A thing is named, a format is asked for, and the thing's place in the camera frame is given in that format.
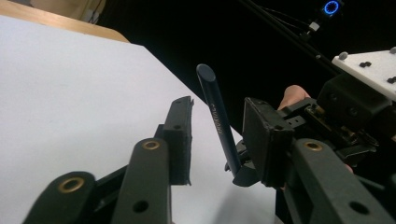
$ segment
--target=human hand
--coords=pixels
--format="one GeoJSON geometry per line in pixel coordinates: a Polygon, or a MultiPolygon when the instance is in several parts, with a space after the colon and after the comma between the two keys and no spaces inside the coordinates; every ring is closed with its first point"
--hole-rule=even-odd
{"type": "Polygon", "coordinates": [[[309,94],[298,85],[291,85],[285,89],[285,93],[283,94],[283,99],[280,102],[278,110],[282,109],[285,106],[293,105],[299,101],[302,101],[304,98],[310,97],[309,94]]]}

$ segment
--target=screw hole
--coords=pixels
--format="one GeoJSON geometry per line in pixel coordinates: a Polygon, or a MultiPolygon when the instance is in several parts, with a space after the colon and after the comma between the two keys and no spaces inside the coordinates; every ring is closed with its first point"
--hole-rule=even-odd
{"type": "Polygon", "coordinates": [[[367,209],[366,206],[364,206],[361,203],[356,203],[356,202],[351,202],[349,206],[357,213],[363,214],[363,215],[368,215],[369,210],[367,209]]]}
{"type": "Polygon", "coordinates": [[[140,201],[134,204],[134,212],[143,213],[149,208],[149,203],[146,201],[140,201]]]}

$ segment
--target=black plastic part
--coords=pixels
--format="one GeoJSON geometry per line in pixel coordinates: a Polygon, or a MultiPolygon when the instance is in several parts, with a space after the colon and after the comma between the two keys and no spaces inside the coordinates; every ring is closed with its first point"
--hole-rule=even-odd
{"type": "Polygon", "coordinates": [[[391,105],[390,99],[346,73],[327,81],[317,101],[327,115],[352,131],[363,129],[391,105]]]}
{"type": "Polygon", "coordinates": [[[291,162],[307,193],[307,197],[300,197],[302,194],[295,191],[299,189],[289,188],[287,180],[285,197],[294,222],[395,223],[323,142],[308,138],[296,140],[292,145],[291,162]],[[313,204],[312,210],[305,208],[303,211],[301,206],[307,202],[313,204]]]}
{"type": "Polygon", "coordinates": [[[294,130],[266,102],[245,99],[243,139],[258,178],[266,187],[283,187],[286,151],[294,130]]]}
{"type": "Polygon", "coordinates": [[[40,194],[23,224],[84,223],[97,204],[94,176],[71,172],[54,179],[40,194]]]}
{"type": "Polygon", "coordinates": [[[170,184],[187,185],[191,168],[191,111],[190,96],[176,99],[163,125],[163,139],[169,146],[170,184]]]}
{"type": "Polygon", "coordinates": [[[170,224],[169,150],[161,138],[134,147],[111,223],[170,224]]]}

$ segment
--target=black rod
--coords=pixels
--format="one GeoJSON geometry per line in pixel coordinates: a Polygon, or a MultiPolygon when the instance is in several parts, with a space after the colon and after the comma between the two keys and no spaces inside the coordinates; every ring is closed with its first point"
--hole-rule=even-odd
{"type": "Polygon", "coordinates": [[[209,106],[210,114],[215,122],[228,166],[233,176],[236,176],[241,168],[241,161],[236,151],[233,133],[231,132],[231,126],[221,98],[216,75],[209,66],[203,63],[198,64],[196,72],[201,82],[201,87],[206,98],[206,103],[209,106]]]}

